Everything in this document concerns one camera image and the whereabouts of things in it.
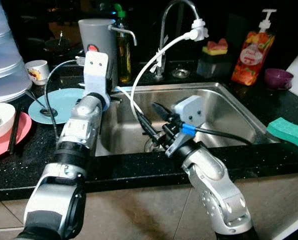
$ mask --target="pump dispenser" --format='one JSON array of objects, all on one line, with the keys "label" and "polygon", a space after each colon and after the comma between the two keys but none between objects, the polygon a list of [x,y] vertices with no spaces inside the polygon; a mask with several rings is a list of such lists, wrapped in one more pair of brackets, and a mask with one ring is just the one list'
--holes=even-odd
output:
[{"label": "pump dispenser", "polygon": [[260,31],[259,33],[264,33],[268,28],[270,28],[271,22],[269,20],[271,13],[277,12],[277,9],[264,9],[262,10],[263,13],[267,13],[267,16],[263,21],[259,23]]},{"label": "pump dispenser", "polygon": [[276,9],[264,9],[266,18],[259,24],[259,32],[251,31],[248,33],[238,58],[237,64],[233,70],[232,81],[247,86],[253,85],[267,57],[268,51],[272,46],[275,36],[268,33],[271,22],[269,17]]}]

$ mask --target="blue connector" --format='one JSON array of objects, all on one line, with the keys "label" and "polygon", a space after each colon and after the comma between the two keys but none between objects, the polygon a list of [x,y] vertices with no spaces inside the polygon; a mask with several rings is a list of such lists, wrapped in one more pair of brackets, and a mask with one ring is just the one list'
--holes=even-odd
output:
[{"label": "blue connector", "polygon": [[189,125],[187,123],[183,123],[182,124],[182,132],[184,134],[188,134],[190,135],[191,137],[194,137],[196,135],[196,130],[195,130],[195,126],[193,125]]}]

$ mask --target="spoon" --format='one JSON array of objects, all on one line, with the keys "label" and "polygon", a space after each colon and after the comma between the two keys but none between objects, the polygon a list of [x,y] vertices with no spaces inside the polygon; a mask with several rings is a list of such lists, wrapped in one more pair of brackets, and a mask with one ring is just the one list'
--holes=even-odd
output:
[{"label": "spoon", "polygon": [[[40,110],[40,113],[46,117],[51,117],[51,112],[48,110],[48,108],[46,108],[45,105],[43,105],[37,98],[36,96],[34,95],[34,93],[30,90],[26,90],[25,93],[30,97],[32,98],[33,100],[35,100],[41,107],[42,109]],[[58,115],[58,112],[54,109],[54,108],[51,108],[51,111],[52,111],[52,114],[54,117],[56,117]]]},{"label": "spoon", "polygon": [[63,35],[64,35],[63,31],[61,31],[60,32],[60,39],[59,39],[59,42],[58,42],[58,46],[60,46],[60,42],[61,42],[61,39],[63,38]]}]

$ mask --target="chrome faucet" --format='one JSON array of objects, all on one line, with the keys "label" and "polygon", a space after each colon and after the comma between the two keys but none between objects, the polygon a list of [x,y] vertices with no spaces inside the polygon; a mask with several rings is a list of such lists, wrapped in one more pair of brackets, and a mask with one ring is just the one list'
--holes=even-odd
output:
[{"label": "chrome faucet", "polygon": [[[171,2],[169,2],[169,4],[167,5],[167,7],[164,10],[163,16],[162,16],[162,20],[161,20],[161,31],[160,31],[160,41],[159,41],[159,51],[164,47],[164,34],[165,34],[165,24],[166,24],[166,18],[167,18],[167,14],[170,10],[170,8],[178,3],[185,3],[187,4],[191,10],[193,11],[195,20],[200,20],[201,18],[198,15],[198,11],[197,8],[195,6],[195,4],[190,1],[190,0],[172,0]],[[165,62],[166,62],[166,56],[165,54],[162,55],[162,59],[161,59],[161,66],[157,66],[156,68],[156,78],[157,79],[161,79],[163,77],[163,73],[165,71]]]}]

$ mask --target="watermelon sponge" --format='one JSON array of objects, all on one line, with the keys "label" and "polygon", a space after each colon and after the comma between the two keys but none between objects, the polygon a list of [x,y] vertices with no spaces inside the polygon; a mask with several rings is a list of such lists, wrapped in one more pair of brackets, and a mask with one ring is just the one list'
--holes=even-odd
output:
[{"label": "watermelon sponge", "polygon": [[282,117],[270,122],[267,131],[279,139],[286,140],[298,146],[298,125]]},{"label": "watermelon sponge", "polygon": [[228,43],[224,38],[221,38],[218,43],[208,41],[207,46],[204,46],[202,51],[211,56],[226,54],[228,51]]}]

